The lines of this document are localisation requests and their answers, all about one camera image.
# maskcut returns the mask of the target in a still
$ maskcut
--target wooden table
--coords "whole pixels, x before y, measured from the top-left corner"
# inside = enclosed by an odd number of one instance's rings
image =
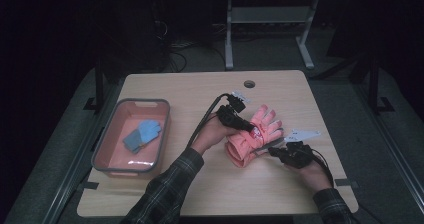
[[[254,88],[244,82],[255,82]],[[300,71],[209,72],[140,74],[126,78],[119,99],[162,98],[171,105],[171,127],[162,171],[180,155],[192,132],[217,96],[241,91],[251,103],[240,114],[249,119],[261,104],[267,104],[291,129],[317,130],[321,136],[306,141],[324,155],[334,179],[346,179],[328,130],[304,74]],[[220,104],[227,104],[224,98]],[[214,146],[204,155],[205,165],[193,181],[181,209],[186,216],[268,215],[316,213],[311,193],[279,159],[262,155],[246,168],[235,167]],[[78,206],[84,217],[124,216],[143,195],[148,180],[110,178],[95,169]],[[358,204],[350,186],[337,186],[352,212]]]

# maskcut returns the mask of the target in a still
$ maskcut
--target plaid shirt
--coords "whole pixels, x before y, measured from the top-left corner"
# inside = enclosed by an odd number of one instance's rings
[[[121,223],[178,223],[188,188],[204,164],[202,156],[187,148],[146,188],[146,192]],[[327,224],[356,223],[336,189],[326,189],[314,196],[320,215]]]

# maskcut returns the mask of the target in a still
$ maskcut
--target pink tray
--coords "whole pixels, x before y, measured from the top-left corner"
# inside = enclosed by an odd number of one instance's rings
[[[169,113],[169,103],[163,99],[118,102],[94,152],[93,167],[110,176],[152,178],[159,174],[171,122]],[[125,148],[123,139],[137,129],[141,121],[148,119],[158,121],[162,130],[157,138],[134,154]]]

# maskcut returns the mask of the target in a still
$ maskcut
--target person's left hand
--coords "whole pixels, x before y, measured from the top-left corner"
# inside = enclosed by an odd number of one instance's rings
[[[238,130],[222,125],[216,113],[212,113],[208,120],[191,145],[191,148],[201,155],[224,137],[238,133]]]
[[[300,169],[287,164],[284,164],[284,166],[287,169],[297,173],[302,179],[303,183],[305,183],[305,185],[312,191],[314,195],[321,190],[332,188],[327,175],[316,161],[312,161],[309,165]]]

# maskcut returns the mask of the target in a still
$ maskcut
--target hole in table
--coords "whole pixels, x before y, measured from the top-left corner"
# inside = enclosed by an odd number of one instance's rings
[[[255,87],[255,82],[254,81],[252,81],[252,80],[247,80],[247,81],[245,81],[244,82],[244,86],[246,87],[246,88],[254,88]]]

